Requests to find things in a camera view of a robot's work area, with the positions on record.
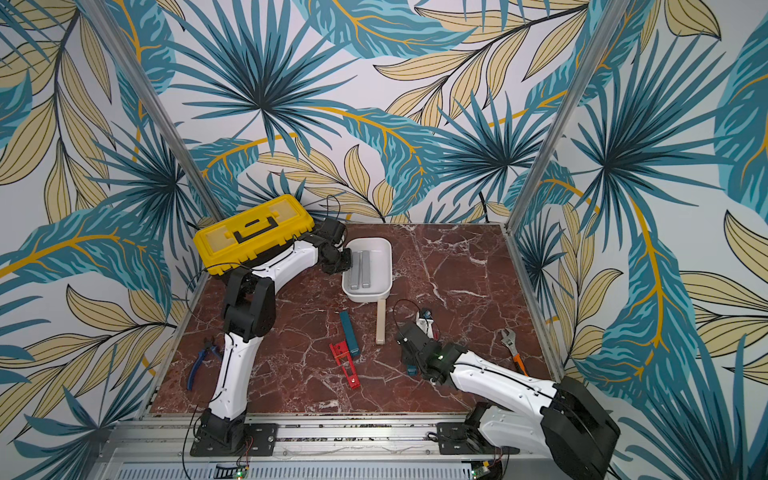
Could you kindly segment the white plastic storage box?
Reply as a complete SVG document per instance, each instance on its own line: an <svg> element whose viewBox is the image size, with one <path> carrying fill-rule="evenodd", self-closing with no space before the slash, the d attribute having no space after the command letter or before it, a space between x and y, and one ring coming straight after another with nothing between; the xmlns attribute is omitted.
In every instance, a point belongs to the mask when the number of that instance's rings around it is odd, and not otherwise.
<svg viewBox="0 0 768 480"><path fill-rule="evenodd" d="M351 240L351 268L343 273L342 290L356 303L385 300L393 284L392 245L382 237Z"/></svg>

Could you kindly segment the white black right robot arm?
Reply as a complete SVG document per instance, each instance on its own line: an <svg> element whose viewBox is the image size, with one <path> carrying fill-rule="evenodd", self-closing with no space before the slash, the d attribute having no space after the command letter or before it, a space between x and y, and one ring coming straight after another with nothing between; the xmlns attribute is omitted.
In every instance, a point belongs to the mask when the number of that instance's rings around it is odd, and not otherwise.
<svg viewBox="0 0 768 480"><path fill-rule="evenodd" d="M436 385L486 399L465 424L483 445L540 455L571 479L603 479L621 431L581 382L526 376L455 343L441 344L416 323L400 325L403 362Z"/></svg>

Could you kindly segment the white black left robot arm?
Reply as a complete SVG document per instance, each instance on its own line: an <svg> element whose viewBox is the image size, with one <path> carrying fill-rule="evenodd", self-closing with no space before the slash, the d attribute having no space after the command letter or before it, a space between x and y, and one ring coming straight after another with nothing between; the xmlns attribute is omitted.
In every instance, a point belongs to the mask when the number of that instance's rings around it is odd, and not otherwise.
<svg viewBox="0 0 768 480"><path fill-rule="evenodd" d="M204 412L206 428L224 435L244 422L255 356L277 317L276 294L315 266L330 275L348 270L351 253L343 246L344 239L344 235L327 239L304 234L227 274L222 309L225 348L213 399Z"/></svg>

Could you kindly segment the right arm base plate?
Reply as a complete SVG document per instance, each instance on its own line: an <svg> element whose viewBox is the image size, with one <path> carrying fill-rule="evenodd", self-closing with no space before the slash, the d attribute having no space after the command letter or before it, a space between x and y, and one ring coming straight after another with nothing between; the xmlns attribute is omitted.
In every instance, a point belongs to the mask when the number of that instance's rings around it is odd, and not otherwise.
<svg viewBox="0 0 768 480"><path fill-rule="evenodd" d="M440 422L427 438L438 445L441 455L517 455L515 447L495 447L479 430L463 422Z"/></svg>

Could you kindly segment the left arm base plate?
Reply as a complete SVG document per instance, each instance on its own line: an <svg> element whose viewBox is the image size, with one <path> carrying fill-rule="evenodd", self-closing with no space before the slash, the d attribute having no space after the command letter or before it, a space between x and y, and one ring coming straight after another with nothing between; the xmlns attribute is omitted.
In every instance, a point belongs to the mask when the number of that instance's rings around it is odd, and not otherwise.
<svg viewBox="0 0 768 480"><path fill-rule="evenodd" d="M271 457L278 425L247 423L234 427L203 425L189 451L192 457Z"/></svg>

